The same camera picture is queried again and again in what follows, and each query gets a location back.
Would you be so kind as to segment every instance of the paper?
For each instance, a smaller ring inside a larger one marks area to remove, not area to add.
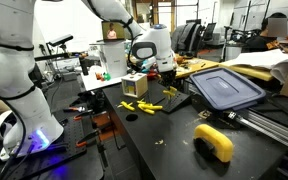
[[[288,75],[288,54],[279,49],[266,52],[241,53],[236,59],[227,61],[226,64],[229,66],[249,65],[269,69],[271,75],[281,83],[285,82]]]

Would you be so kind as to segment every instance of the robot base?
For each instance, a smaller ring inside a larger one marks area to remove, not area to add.
[[[64,125],[64,134],[46,150],[30,155],[9,179],[29,179],[86,153],[86,147],[76,147],[76,142],[84,137],[82,121],[69,118],[60,123]],[[10,171],[21,159],[16,159]]]

